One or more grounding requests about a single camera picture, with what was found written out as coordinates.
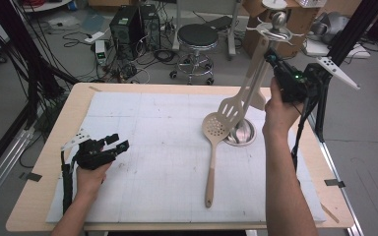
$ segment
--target wooden table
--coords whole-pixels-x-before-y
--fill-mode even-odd
[[[57,178],[60,174],[60,148],[75,136],[87,114],[94,93],[98,91],[190,93],[235,95],[239,87],[77,84],[73,87],[60,116],[35,164],[33,173],[42,175],[39,182],[28,181],[7,221],[9,231],[51,231],[54,224],[46,223]],[[262,88],[270,96],[268,88]],[[318,228],[350,228],[354,222],[346,201],[337,186],[326,186],[324,180],[335,179],[319,143],[305,124],[301,151],[321,201],[327,221]],[[188,230],[188,229],[263,229],[265,224],[253,223],[87,223],[86,230]]]

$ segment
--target computer tower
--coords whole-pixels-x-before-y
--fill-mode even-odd
[[[144,37],[139,8],[128,5],[119,7],[109,27],[119,58],[134,60],[137,57],[137,42]]]
[[[152,51],[160,49],[160,18],[156,6],[153,4],[142,5],[140,13],[147,49]]]

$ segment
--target wooden handle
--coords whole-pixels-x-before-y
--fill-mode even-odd
[[[207,182],[207,193],[205,194],[205,206],[207,208],[213,205],[214,183],[215,183],[215,168],[210,167],[210,173],[208,174],[208,182]]]

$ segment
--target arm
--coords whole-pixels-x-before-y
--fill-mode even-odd
[[[109,164],[102,165],[96,170],[86,170],[78,167],[76,170],[78,191],[75,200],[66,210],[66,213],[56,224],[52,236],[79,235],[82,231],[86,216],[96,200],[100,184],[106,178]]]
[[[272,99],[266,104],[263,135],[266,144],[266,218],[269,235],[318,235],[311,211],[294,171],[287,133],[299,113],[282,102],[275,79]]]

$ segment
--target slotted spoon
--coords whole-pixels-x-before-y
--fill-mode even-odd
[[[220,117],[221,114],[214,112],[207,115],[202,122],[202,131],[211,142],[210,171],[208,173],[207,190],[205,194],[205,206],[207,208],[211,207],[214,199],[217,145],[229,134],[229,129],[225,126],[225,124],[219,121]]]

